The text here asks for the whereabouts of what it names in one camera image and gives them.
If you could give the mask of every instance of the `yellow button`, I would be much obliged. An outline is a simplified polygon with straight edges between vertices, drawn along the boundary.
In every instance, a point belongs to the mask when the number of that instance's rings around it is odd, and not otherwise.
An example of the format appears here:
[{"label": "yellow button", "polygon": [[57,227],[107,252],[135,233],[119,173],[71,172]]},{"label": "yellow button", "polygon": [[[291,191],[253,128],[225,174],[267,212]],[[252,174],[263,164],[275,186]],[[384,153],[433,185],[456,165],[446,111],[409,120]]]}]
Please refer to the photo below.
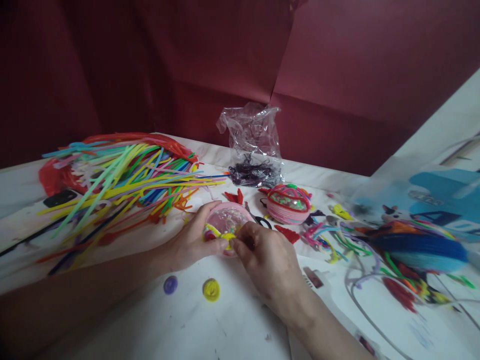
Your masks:
[{"label": "yellow button", "polygon": [[203,296],[209,302],[214,303],[220,298],[220,284],[211,278],[203,284]]}]

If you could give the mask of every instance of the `yarn-wrapped ball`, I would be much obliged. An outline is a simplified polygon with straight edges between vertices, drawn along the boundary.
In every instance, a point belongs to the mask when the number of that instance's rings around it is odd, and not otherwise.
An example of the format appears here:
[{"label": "yarn-wrapped ball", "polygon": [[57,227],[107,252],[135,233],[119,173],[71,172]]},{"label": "yarn-wrapped ball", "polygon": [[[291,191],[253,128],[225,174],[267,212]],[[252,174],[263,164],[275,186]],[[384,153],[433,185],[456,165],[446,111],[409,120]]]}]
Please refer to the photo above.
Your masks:
[{"label": "yarn-wrapped ball", "polygon": [[[206,218],[203,229],[203,241],[223,238],[230,241],[246,222],[254,219],[241,205],[234,202],[222,202],[215,206]],[[235,257],[235,251],[230,245],[223,251],[224,257]]]},{"label": "yarn-wrapped ball", "polygon": [[294,184],[281,184],[268,192],[266,208],[278,222],[299,225],[309,217],[311,197],[312,194]]}]

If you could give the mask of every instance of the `scissors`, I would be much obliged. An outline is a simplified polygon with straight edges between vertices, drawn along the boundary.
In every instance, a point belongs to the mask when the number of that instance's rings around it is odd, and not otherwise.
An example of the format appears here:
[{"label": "scissors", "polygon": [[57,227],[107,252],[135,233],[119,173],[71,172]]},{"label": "scissors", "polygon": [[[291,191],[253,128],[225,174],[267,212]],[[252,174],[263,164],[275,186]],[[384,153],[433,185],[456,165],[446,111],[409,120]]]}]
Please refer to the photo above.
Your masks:
[{"label": "scissors", "polygon": [[245,209],[248,211],[248,213],[250,214],[250,216],[255,219],[256,223],[258,225],[261,225],[263,226],[264,228],[269,228],[269,229],[272,229],[272,225],[270,225],[269,221],[266,219],[266,218],[263,218],[261,216],[254,216],[251,212],[250,212],[250,208],[249,208],[249,203],[245,201]]}]

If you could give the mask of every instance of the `blue yarn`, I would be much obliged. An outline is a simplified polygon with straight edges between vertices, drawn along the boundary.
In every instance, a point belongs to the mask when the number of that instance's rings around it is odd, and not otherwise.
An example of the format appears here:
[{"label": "blue yarn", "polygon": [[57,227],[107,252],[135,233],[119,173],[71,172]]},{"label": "blue yarn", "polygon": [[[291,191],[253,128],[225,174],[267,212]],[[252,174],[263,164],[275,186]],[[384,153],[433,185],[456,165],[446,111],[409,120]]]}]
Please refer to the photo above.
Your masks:
[{"label": "blue yarn", "polygon": [[457,241],[423,234],[392,233],[375,244],[411,268],[451,273],[468,262],[468,251]]},{"label": "blue yarn", "polygon": [[427,253],[394,251],[390,254],[408,267],[420,271],[433,270],[442,274],[449,274],[460,270],[465,265],[465,262],[461,260]]}]

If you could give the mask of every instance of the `pink yarn ball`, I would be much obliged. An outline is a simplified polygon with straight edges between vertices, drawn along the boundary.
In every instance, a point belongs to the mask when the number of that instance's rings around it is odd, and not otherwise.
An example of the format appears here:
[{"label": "pink yarn ball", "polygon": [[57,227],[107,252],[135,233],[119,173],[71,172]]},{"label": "pink yarn ball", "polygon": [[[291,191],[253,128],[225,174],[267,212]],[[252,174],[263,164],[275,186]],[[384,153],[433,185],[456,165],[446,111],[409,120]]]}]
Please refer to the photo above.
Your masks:
[{"label": "pink yarn ball", "polygon": [[311,194],[296,185],[277,185],[268,193],[266,207],[278,222],[300,225],[309,217],[310,197]]}]

